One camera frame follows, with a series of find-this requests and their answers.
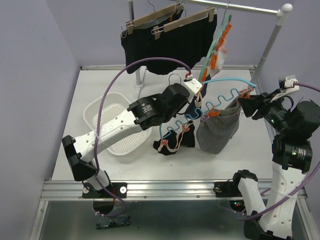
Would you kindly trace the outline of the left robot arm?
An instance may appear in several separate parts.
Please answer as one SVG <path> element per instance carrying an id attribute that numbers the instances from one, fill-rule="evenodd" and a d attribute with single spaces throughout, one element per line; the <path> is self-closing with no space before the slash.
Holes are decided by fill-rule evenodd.
<path id="1" fill-rule="evenodd" d="M 77 137 L 65 136 L 62 145 L 74 180 L 88 183 L 98 198 L 114 197 L 115 190 L 107 172 L 94 162 L 98 154 L 128 136 L 167 123 L 200 88 L 195 80 L 170 84 L 162 93 L 131 103 L 104 125 L 98 123 L 96 130 Z"/>

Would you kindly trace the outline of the blue plastic clip hanger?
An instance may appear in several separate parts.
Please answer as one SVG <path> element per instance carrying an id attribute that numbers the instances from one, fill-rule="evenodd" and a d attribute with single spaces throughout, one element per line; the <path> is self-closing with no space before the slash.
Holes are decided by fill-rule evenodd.
<path id="1" fill-rule="evenodd" d="M 236 77 L 229 77 L 229 78 L 216 78 L 216 79 L 210 79 L 210 80 L 206 80 L 202 83 L 203 86 L 207 85 L 208 83 L 212 83 L 212 82 L 223 82 L 223 81 L 236 81 L 236 82 L 243 82 L 243 83 L 246 83 L 248 84 L 248 87 L 247 88 L 244 88 L 243 90 L 241 91 L 238 91 L 236 88 L 232 88 L 230 90 L 230 94 L 231 94 L 231 97 L 230 98 L 226 98 L 224 95 L 219 95 L 217 97 L 217 100 L 218 100 L 218 104 L 214 105 L 211 101 L 207 101 L 205 103 L 205 106 L 207 108 L 207 110 L 202 110 L 201 109 L 201 106 L 199 107 L 195 107 L 193 112 L 196 114 L 195 117 L 191 116 L 190 114 L 188 114 L 188 111 L 186 110 L 185 112 L 183 113 L 177 113 L 177 115 L 182 115 L 184 116 L 185 118 L 185 122 L 182 122 L 180 120 L 176 120 L 175 121 L 175 126 L 176 128 L 173 128 L 172 126 L 168 126 L 167 127 L 167 134 L 163 134 L 162 133 L 162 124 L 160 124 L 159 126 L 159 136 L 160 136 L 160 139 L 164 139 L 168 136 L 171 135 L 171 131 L 177 131 L 179 128 L 182 128 L 182 126 L 184 124 L 186 124 L 188 122 L 188 120 L 196 120 L 197 118 L 200 118 L 202 115 L 205 115 L 205 114 L 208 114 L 209 111 L 212 109 L 212 108 L 216 108 L 218 106 L 220 106 L 222 104 L 222 101 L 221 99 L 223 99 L 224 101 L 228 102 L 230 100 L 233 100 L 236 98 L 236 95 L 233 93 L 233 91 L 236 91 L 237 95 L 240 97 L 242 95 L 246 95 L 246 94 L 250 94 L 252 91 L 255 90 L 255 88 L 257 87 L 256 84 L 252 83 L 252 82 L 249 82 L 243 78 L 236 78 Z"/>

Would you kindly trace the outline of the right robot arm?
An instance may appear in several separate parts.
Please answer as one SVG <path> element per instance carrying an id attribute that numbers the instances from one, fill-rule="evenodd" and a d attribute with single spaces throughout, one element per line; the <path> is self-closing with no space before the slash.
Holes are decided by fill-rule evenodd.
<path id="1" fill-rule="evenodd" d="M 239 98 L 246 117 L 264 118 L 277 132 L 272 142 L 272 181 L 264 202 L 258 177 L 238 170 L 227 181 L 216 182 L 217 197 L 242 197 L 246 217 L 244 236 L 250 240 L 291 240 L 292 218 L 298 191 L 308 182 L 313 150 L 309 141 L 320 126 L 320 107 L 312 100 L 300 101 L 294 109 L 283 107 L 278 91 Z"/>

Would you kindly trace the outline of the grey striped underwear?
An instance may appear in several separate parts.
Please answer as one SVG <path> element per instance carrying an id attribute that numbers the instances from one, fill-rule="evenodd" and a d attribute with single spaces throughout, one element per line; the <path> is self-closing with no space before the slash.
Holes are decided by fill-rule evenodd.
<path id="1" fill-rule="evenodd" d="M 196 139 L 199 148 L 210 154 L 219 154 L 239 129 L 242 107 L 236 97 L 218 116 L 199 123 Z"/>

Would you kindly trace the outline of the black underwear beige waistband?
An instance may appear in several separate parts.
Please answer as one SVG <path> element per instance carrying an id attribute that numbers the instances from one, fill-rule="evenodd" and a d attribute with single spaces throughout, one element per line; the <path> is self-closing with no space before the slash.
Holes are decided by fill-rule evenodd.
<path id="1" fill-rule="evenodd" d="M 153 148 L 164 156 L 175 155 L 180 147 L 194 148 L 195 125 L 193 120 L 189 120 L 182 126 L 182 130 L 176 133 L 174 130 L 168 132 L 168 136 L 153 142 Z"/>

